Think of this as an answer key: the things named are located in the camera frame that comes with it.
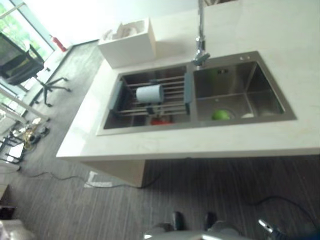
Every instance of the marble countertop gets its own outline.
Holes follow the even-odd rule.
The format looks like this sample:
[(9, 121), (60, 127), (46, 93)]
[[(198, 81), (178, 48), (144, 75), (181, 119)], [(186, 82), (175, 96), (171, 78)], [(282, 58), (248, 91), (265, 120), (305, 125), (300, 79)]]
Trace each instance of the marble countertop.
[(151, 19), (156, 60), (117, 69), (101, 64), (56, 156), (81, 162), (319, 154), (319, 15), (319, 1), (238, 0), (205, 8), (211, 57), (259, 51), (296, 120), (96, 135), (119, 73), (193, 58), (195, 9)]

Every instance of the red object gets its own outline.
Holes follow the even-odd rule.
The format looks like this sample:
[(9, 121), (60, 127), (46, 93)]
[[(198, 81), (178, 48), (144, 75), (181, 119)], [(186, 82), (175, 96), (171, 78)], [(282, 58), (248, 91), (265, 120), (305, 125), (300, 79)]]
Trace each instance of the red object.
[(51, 41), (53, 43), (55, 43), (62, 52), (67, 51), (67, 49), (62, 45), (62, 43), (59, 41), (58, 38), (56, 38), (55, 36), (51, 36), (51, 35), (50, 35), (50, 37), (51, 37)]
[(153, 118), (151, 120), (151, 125), (168, 125), (168, 124), (171, 124), (171, 122), (165, 121), (165, 120), (161, 120), (161, 119), (158, 119), (158, 118)]

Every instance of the chrome faucet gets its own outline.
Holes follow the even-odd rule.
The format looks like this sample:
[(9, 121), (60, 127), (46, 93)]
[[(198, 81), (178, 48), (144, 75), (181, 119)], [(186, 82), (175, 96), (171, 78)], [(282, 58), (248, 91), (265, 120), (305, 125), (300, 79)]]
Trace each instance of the chrome faucet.
[(196, 37), (196, 52), (192, 63), (196, 66), (203, 66), (205, 61), (210, 57), (206, 52), (206, 38), (204, 35), (204, 1), (198, 0), (198, 16), (199, 16), (199, 36)]

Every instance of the sink drying rack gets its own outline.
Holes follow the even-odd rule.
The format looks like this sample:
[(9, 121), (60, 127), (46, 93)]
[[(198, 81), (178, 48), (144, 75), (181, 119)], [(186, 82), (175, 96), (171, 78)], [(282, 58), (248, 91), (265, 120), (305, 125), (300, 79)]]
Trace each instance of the sink drying rack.
[[(162, 103), (141, 103), (136, 98), (139, 87), (160, 84), (164, 91)], [(151, 79), (145, 82), (128, 84), (123, 78), (117, 83), (114, 98), (121, 101), (111, 100), (109, 109), (121, 117), (129, 116), (171, 116), (189, 114), (191, 102), (191, 80), (188, 74)]]

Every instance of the red fire extinguisher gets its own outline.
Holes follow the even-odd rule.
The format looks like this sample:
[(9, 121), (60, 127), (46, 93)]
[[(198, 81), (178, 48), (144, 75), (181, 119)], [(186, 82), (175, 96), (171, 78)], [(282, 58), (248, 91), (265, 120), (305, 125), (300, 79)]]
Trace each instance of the red fire extinguisher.
[(67, 49), (62, 45), (62, 43), (59, 41), (58, 38), (52, 35), (50, 35), (50, 37), (51, 37), (51, 41), (55, 43), (62, 52), (67, 51)]

